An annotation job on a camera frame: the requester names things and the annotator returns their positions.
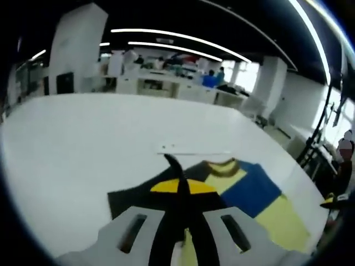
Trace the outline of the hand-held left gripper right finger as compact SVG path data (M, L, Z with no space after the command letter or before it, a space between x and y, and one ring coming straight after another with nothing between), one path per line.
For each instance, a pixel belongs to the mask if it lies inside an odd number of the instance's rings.
M305 254L274 243L253 218L225 207L213 187L191 179L186 184L187 265L304 265Z

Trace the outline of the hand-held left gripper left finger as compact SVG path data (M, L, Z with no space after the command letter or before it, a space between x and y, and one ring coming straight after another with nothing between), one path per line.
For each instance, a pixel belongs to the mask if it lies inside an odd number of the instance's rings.
M98 232L94 244L56 258L58 265L180 265L178 239L184 232L185 179L151 190L162 210L132 206Z

